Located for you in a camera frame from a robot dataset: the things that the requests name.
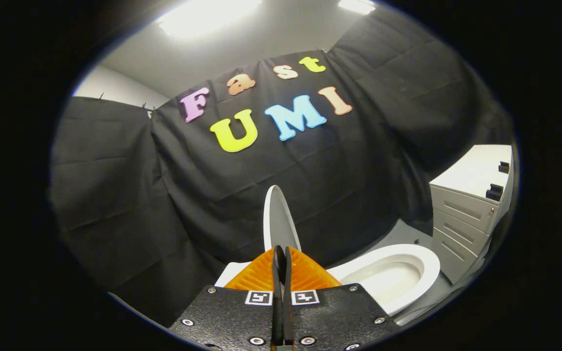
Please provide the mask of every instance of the letter m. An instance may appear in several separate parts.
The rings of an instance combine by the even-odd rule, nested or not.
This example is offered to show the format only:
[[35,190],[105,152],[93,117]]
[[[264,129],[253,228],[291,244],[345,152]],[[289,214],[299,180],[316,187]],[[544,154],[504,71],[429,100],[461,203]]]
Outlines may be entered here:
[[305,130],[305,121],[307,122],[306,125],[310,128],[317,127],[326,122],[326,118],[322,117],[309,102],[308,95],[294,98],[294,111],[288,110],[281,105],[274,105],[268,107],[263,113],[272,117],[277,124],[277,128],[281,132],[279,134],[279,139],[281,140],[288,140],[296,135],[296,131],[290,129],[290,126],[302,132]]

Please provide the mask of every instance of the ceiling light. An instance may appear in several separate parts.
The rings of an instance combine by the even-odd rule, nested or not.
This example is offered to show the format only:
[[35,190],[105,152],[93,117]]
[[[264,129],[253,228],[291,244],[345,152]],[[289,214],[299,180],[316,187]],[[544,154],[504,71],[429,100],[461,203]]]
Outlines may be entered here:
[[341,0],[337,6],[361,14],[371,13],[375,9],[374,2],[368,0]]
[[261,0],[191,0],[158,18],[166,34],[191,38],[216,31],[250,13]]

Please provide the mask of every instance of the toilet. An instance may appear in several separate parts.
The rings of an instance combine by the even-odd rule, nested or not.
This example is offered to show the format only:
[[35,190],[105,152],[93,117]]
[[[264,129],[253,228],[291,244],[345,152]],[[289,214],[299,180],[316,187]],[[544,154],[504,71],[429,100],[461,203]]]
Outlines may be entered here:
[[[268,189],[263,211],[264,251],[275,245],[301,251],[294,221],[279,186]],[[250,262],[231,262],[216,281],[224,287]],[[326,270],[343,285],[359,283],[389,316],[420,298],[440,271],[437,255],[412,244],[390,245]]]

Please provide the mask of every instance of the letter u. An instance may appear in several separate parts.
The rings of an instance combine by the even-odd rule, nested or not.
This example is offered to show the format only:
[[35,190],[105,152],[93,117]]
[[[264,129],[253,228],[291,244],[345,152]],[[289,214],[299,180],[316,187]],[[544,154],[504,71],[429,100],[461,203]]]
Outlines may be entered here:
[[216,134],[218,143],[221,145],[223,150],[228,153],[236,153],[240,150],[246,149],[255,142],[255,139],[257,139],[257,127],[255,126],[255,123],[253,123],[250,113],[251,110],[247,109],[236,113],[234,116],[235,119],[242,122],[244,129],[246,129],[246,135],[243,138],[234,138],[234,134],[229,128],[229,123],[231,123],[229,118],[219,120],[218,122],[212,124],[209,128],[210,131]]

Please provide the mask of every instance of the peach letter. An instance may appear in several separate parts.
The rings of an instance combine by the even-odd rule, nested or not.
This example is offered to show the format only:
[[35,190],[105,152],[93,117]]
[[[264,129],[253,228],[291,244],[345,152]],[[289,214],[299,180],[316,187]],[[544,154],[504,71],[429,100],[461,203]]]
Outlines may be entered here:
[[238,74],[227,82],[229,93],[231,95],[240,94],[244,91],[244,89],[248,89],[254,85],[255,81],[252,80],[246,73]]
[[352,106],[346,104],[346,102],[341,99],[341,97],[337,94],[337,91],[335,91],[335,87],[319,89],[318,94],[328,99],[328,102],[330,102],[335,108],[335,114],[346,114],[353,109]]
[[292,67],[287,64],[284,64],[283,66],[275,66],[272,71],[277,73],[277,76],[282,79],[291,79],[299,76],[299,74],[296,71],[293,71]]

